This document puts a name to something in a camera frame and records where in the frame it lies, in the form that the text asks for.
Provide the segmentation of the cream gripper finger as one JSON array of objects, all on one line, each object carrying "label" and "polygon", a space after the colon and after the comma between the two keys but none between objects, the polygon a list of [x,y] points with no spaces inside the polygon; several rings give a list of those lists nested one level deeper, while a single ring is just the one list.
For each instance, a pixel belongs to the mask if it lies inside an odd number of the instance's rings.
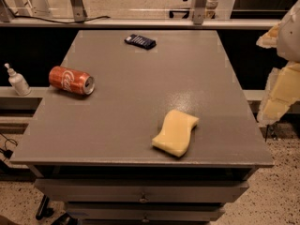
[{"label": "cream gripper finger", "polygon": [[274,25],[258,38],[256,45],[265,49],[276,48],[278,45],[279,24]]},{"label": "cream gripper finger", "polygon": [[300,64],[288,62],[273,68],[268,76],[257,121],[260,127],[273,125],[300,99]]}]

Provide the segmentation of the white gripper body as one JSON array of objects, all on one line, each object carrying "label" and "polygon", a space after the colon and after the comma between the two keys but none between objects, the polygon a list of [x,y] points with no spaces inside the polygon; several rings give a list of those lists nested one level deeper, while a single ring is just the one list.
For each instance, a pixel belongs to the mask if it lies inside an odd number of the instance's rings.
[{"label": "white gripper body", "polygon": [[277,55],[288,61],[300,61],[300,0],[292,6],[280,22]]}]

